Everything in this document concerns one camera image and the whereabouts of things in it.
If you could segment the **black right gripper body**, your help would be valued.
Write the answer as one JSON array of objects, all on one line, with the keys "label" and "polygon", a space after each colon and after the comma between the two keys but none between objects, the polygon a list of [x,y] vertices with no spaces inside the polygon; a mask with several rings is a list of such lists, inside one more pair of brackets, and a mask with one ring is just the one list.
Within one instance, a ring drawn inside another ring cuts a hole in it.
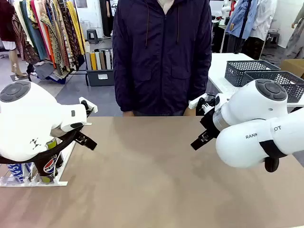
[{"label": "black right gripper body", "polygon": [[205,128],[205,131],[202,133],[203,140],[211,140],[217,138],[220,131],[216,128],[213,122],[214,109],[208,111],[201,119],[200,123]]}]

